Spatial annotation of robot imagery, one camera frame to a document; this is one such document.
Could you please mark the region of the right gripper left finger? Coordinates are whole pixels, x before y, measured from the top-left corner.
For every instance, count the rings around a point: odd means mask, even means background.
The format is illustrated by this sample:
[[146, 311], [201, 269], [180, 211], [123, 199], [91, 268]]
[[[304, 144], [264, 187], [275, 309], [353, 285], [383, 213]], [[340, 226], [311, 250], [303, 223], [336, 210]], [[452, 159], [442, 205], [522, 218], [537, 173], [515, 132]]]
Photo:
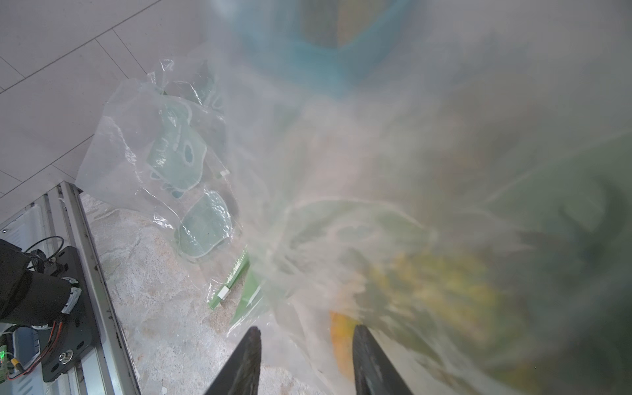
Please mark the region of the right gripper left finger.
[[205, 395], [257, 395], [262, 361], [261, 332], [250, 327]]

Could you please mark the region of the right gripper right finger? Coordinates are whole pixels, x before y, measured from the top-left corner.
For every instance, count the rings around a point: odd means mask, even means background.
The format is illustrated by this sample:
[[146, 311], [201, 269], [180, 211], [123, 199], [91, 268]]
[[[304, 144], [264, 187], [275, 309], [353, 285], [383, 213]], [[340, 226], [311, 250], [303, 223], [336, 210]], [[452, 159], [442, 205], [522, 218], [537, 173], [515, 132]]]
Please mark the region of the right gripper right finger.
[[365, 325], [352, 339], [355, 391], [358, 395], [412, 395], [401, 375]]

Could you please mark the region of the clear zip-top bag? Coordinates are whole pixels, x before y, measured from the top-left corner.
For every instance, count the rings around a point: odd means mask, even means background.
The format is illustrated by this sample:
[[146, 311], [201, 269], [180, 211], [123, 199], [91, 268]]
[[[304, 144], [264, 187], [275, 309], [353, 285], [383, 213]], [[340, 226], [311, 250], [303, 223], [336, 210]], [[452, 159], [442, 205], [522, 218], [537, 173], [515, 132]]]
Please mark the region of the clear zip-top bag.
[[107, 194], [181, 200], [230, 171], [223, 100], [206, 59], [163, 59], [108, 101], [82, 171]]
[[161, 232], [210, 311], [225, 307], [247, 265], [225, 126], [175, 108], [102, 116], [76, 185]]
[[628, 1], [412, 1], [388, 57], [349, 90], [316, 92], [256, 67], [212, 1], [210, 38], [235, 194], [261, 291], [328, 388], [346, 353], [329, 317], [374, 330], [414, 393], [526, 394], [472, 363], [434, 315], [385, 314], [372, 274], [406, 256], [516, 250], [559, 233], [565, 207], [597, 225], [596, 179], [631, 204]]

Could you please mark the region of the pineapple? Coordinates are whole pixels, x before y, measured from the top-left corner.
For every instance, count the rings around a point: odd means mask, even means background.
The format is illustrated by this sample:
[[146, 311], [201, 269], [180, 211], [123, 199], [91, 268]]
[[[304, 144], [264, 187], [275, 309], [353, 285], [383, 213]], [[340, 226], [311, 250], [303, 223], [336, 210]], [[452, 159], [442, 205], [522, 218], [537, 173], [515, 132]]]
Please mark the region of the pineapple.
[[620, 248], [631, 204], [608, 179], [597, 225], [586, 228], [565, 207], [559, 233], [520, 231], [516, 250], [398, 259], [372, 274], [385, 314], [412, 319], [403, 342], [431, 360], [421, 338], [434, 315], [472, 352], [472, 363], [526, 394], [628, 394], [631, 391], [631, 256]]

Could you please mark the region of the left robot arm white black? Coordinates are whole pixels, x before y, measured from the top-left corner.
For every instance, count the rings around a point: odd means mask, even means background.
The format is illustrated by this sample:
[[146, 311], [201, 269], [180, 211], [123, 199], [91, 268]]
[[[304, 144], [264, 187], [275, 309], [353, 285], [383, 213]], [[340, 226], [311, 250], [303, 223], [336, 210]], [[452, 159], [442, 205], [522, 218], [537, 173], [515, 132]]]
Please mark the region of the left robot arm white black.
[[71, 277], [29, 270], [31, 257], [6, 240], [1, 242], [1, 321], [45, 327], [70, 314], [82, 290]]

